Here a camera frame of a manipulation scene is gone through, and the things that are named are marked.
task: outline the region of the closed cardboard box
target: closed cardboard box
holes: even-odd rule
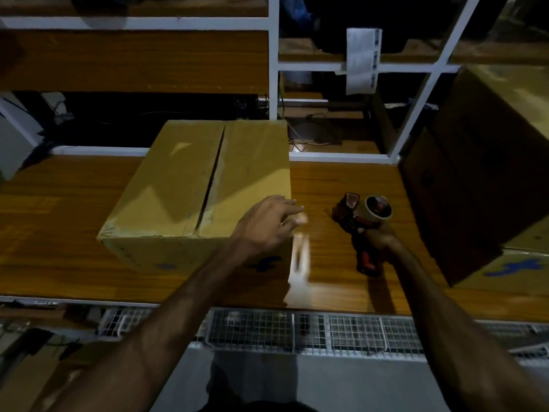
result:
[[[468,67],[430,130],[490,239],[549,253],[549,68]]]
[[[421,133],[400,169],[422,239],[450,285],[500,255],[477,201],[429,131]]]
[[[504,249],[503,255],[456,287],[549,295],[549,254]]]
[[[268,195],[291,196],[284,121],[169,121],[101,229],[134,270],[190,275]],[[245,272],[287,274],[290,240]]]

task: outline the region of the gray floor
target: gray floor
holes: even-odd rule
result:
[[[534,373],[549,379],[549,369]],[[319,412],[449,410],[426,363],[188,349],[150,412],[196,412],[209,392]]]

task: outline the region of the person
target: person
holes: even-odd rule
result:
[[[295,200],[282,196],[254,205],[226,244],[70,386],[52,411],[147,412],[216,291],[239,265],[286,240],[300,223],[292,216],[302,211]],[[525,369],[445,296],[388,224],[361,233],[394,265],[425,355],[452,412],[549,411]]]

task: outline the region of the wooden table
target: wooden table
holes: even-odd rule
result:
[[[126,268],[96,235],[141,162],[129,157],[52,157],[0,187],[0,295],[126,303],[160,303],[181,283],[177,275]],[[394,270],[373,280],[355,271],[350,237],[329,217],[346,192],[378,193],[395,209],[393,226],[445,292],[476,318],[549,321],[549,298],[450,289],[421,238],[399,170],[389,165],[292,162],[292,191],[305,205],[311,239],[310,310],[409,315]],[[235,277],[217,305],[286,306],[285,278]]]

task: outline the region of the metal grid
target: metal grid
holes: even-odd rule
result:
[[[152,309],[107,310],[98,329],[120,340]],[[549,324],[479,321],[522,365],[549,367]],[[212,308],[193,347],[262,353],[426,361],[413,319],[399,316],[323,314]]]

